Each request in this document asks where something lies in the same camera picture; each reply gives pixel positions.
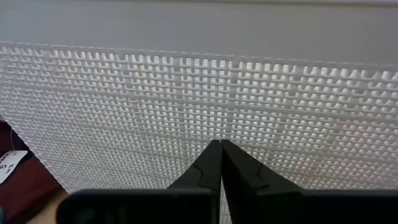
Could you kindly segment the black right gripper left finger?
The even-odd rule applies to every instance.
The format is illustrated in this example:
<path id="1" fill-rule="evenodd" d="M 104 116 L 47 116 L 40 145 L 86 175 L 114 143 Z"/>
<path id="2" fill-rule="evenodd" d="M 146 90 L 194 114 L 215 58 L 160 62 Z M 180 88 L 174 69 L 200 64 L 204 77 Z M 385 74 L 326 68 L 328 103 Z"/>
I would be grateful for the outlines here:
<path id="1" fill-rule="evenodd" d="M 64 199 L 57 223 L 218 223 L 222 147 L 212 140 L 164 189 L 86 189 Z"/>

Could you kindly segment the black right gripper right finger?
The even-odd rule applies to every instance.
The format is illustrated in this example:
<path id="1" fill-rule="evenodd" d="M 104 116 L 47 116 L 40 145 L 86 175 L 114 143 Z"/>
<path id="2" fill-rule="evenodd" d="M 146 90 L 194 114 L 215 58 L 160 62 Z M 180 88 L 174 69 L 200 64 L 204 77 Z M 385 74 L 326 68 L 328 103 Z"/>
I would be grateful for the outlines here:
<path id="1" fill-rule="evenodd" d="M 397 223 L 396 190 L 305 189 L 222 140 L 233 223 Z"/>

